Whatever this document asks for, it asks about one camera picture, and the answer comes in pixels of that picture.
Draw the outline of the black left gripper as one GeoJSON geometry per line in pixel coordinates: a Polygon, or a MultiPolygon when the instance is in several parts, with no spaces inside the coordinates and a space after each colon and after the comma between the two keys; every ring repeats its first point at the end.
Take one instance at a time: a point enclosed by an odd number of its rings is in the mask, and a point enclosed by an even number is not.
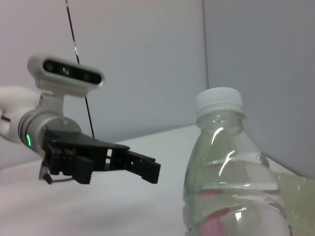
{"type": "Polygon", "coordinates": [[[154,158],[81,132],[48,129],[42,149],[45,152],[42,165],[50,174],[72,176],[79,184],[90,184],[93,171],[105,171],[109,149],[112,150],[111,167],[136,174],[151,184],[158,183],[161,165],[154,158]]]}

